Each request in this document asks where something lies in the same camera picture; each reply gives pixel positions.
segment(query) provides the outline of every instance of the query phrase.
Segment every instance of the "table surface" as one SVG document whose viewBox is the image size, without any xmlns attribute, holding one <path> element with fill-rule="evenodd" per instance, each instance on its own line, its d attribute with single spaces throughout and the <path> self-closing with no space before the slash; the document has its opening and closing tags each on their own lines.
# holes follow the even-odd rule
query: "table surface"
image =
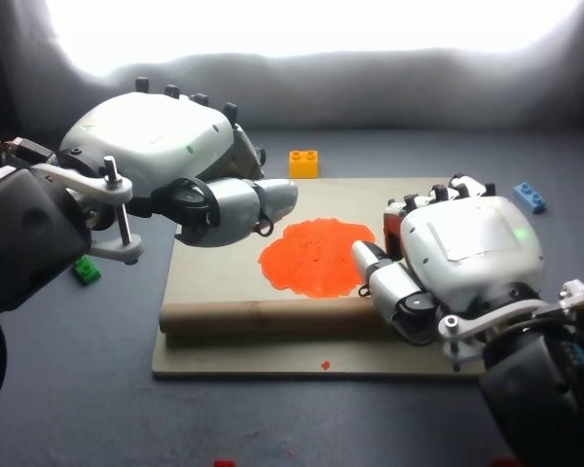
<svg viewBox="0 0 584 467">
<path fill-rule="evenodd" d="M 584 130 L 251 133 L 269 177 L 291 149 L 320 152 L 321 177 L 528 181 L 548 211 L 529 216 L 547 260 L 543 297 L 584 280 Z M 369 206 L 382 215 L 384 206 Z M 130 219 L 135 267 L 95 260 L 88 288 L 64 273 L 1 315 L 9 369 L 0 466 L 484 467 L 509 455 L 474 383 L 410 378 L 154 380 L 151 357 L 175 227 Z"/>
</svg>

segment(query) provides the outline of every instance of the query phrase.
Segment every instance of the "cutting board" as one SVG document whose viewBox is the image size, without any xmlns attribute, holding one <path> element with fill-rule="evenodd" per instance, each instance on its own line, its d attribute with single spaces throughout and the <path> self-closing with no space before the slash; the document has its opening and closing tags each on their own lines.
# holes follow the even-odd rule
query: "cutting board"
<svg viewBox="0 0 584 467">
<path fill-rule="evenodd" d="M 273 288 L 258 264 L 264 248 L 281 238 L 285 227 L 308 219 L 337 218 L 367 226 L 383 246 L 383 211 L 387 201 L 401 200 L 409 194 L 426 194 L 433 185 L 446 184 L 448 180 L 449 177 L 296 180 L 297 206 L 275 225 L 270 237 L 253 234 L 239 243 L 210 249 L 190 248 L 175 241 L 163 309 L 167 304 L 299 299 L 291 290 Z M 350 295 L 356 294 L 355 288 Z M 317 336 L 168 339 L 158 331 L 152 368 L 158 376 L 454 374 L 439 342 L 412 347 L 395 334 L 324 339 Z M 481 365 L 471 365 L 464 367 L 462 374 L 481 371 Z"/>
</svg>

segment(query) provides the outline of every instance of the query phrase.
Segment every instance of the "flattened orange clay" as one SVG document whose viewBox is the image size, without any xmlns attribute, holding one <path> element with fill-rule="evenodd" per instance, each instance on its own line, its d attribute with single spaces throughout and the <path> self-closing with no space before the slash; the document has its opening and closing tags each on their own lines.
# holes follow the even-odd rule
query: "flattened orange clay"
<svg viewBox="0 0 584 467">
<path fill-rule="evenodd" d="M 260 255 L 262 273 L 275 289 L 313 299 L 346 296 L 362 283 L 352 259 L 355 240 L 375 241 L 366 226 L 315 219 L 288 226 Z"/>
</svg>

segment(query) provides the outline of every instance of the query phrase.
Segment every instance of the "yellow toy block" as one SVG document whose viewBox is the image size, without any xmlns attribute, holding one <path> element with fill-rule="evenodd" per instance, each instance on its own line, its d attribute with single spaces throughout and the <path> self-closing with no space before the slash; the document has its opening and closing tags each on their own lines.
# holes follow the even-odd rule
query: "yellow toy block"
<svg viewBox="0 0 584 467">
<path fill-rule="evenodd" d="M 290 178 L 318 178 L 317 151 L 290 151 Z"/>
</svg>

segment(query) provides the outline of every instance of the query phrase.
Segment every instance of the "bright light panel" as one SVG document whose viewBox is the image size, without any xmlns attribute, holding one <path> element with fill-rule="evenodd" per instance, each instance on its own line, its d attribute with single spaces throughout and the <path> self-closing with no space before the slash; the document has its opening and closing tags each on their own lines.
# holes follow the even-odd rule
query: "bright light panel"
<svg viewBox="0 0 584 467">
<path fill-rule="evenodd" d="M 56 40 L 102 76 L 194 54 L 285 57 L 458 49 L 503 54 L 536 42 L 582 0 L 46 0 Z"/>
</svg>

